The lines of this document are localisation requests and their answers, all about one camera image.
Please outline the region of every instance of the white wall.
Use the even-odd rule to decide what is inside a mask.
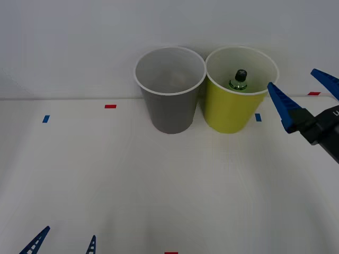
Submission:
[[[2,0],[0,97],[135,97],[132,69],[176,44],[204,57],[227,44],[262,49],[289,94],[339,76],[337,0]]]

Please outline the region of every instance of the bottle cap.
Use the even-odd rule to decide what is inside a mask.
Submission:
[[[247,71],[246,70],[238,70],[235,75],[235,80],[238,82],[244,82],[246,80]]]

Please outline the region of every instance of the blue tape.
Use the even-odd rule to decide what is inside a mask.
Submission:
[[[47,123],[48,119],[49,119],[49,115],[45,115],[43,120],[42,120],[42,123]]]
[[[258,113],[255,113],[255,119],[257,122],[261,122],[261,116]]]

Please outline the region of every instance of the paper cup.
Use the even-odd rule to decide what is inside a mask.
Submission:
[[[248,47],[225,47],[212,52],[206,59],[207,88],[204,118],[221,133],[240,131],[267,94],[269,82],[277,83],[279,70],[266,54]],[[244,69],[247,93],[227,89],[237,70]]]
[[[181,47],[156,49],[140,58],[134,75],[155,128],[174,134],[192,124],[206,76],[200,55]]]

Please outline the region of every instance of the gray cup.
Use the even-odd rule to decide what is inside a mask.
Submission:
[[[174,134],[192,124],[206,76],[200,55],[180,47],[156,49],[140,58],[134,75],[155,128]]]

